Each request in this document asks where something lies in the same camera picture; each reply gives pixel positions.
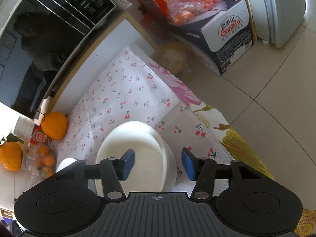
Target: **plastic container of oranges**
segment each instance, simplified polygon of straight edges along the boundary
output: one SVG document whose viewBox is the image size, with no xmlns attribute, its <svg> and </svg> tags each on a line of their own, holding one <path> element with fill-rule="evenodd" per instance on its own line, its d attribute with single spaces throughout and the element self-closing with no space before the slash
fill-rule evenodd
<svg viewBox="0 0 316 237">
<path fill-rule="evenodd" d="M 56 152 L 45 144 L 29 145 L 24 168 L 31 172 L 36 180 L 45 180 L 56 172 Z"/>
</svg>

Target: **cardboard box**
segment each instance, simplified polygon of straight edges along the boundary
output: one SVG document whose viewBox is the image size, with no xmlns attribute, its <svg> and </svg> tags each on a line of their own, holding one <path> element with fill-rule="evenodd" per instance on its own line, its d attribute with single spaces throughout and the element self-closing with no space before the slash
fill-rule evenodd
<svg viewBox="0 0 316 237">
<path fill-rule="evenodd" d="M 223 0 L 186 24 L 170 23 L 169 29 L 219 75 L 253 45 L 245 0 Z"/>
</svg>

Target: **cherry print tablecloth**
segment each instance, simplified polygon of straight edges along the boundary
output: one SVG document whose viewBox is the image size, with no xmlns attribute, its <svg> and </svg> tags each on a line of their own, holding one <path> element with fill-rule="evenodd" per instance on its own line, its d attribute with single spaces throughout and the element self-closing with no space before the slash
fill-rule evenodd
<svg viewBox="0 0 316 237">
<path fill-rule="evenodd" d="M 232 157 L 192 113 L 188 103 L 201 103 L 175 76 L 138 47 L 126 47 L 98 76 L 68 116 L 66 137 L 54 142 L 57 165 L 67 157 L 94 164 L 102 142 L 118 125 L 141 121 L 155 128 L 170 146 L 177 162 L 177 180 L 172 191 L 191 193 L 191 182 L 181 164 L 183 147 L 196 157 L 210 157 L 229 164 Z M 227 180 L 215 183 L 217 195 Z"/>
</svg>

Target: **ribbed black surface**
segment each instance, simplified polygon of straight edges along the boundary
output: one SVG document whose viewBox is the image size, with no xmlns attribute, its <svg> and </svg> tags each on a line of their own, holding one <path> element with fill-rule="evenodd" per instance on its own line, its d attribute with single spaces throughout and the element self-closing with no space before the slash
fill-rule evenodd
<svg viewBox="0 0 316 237">
<path fill-rule="evenodd" d="M 132 193 L 105 207 L 101 216 L 68 237 L 243 237 L 223 224 L 207 204 L 184 193 Z M 295 237 L 294 233 L 280 235 Z M 33 237 L 25 233 L 23 237 Z"/>
</svg>

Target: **patterned yellow fabric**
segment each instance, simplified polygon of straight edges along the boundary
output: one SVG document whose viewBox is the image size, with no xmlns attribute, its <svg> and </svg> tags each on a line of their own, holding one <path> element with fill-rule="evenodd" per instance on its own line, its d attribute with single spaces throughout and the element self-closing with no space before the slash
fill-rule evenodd
<svg viewBox="0 0 316 237">
<path fill-rule="evenodd" d="M 246 141 L 232 128 L 225 117 L 214 107 L 201 103 L 190 105 L 190 109 L 201 123 L 222 143 L 235 160 L 240 160 L 274 180 L 273 175 L 249 147 Z M 303 215 L 295 229 L 299 237 L 316 233 L 316 211 L 303 210 Z"/>
</svg>

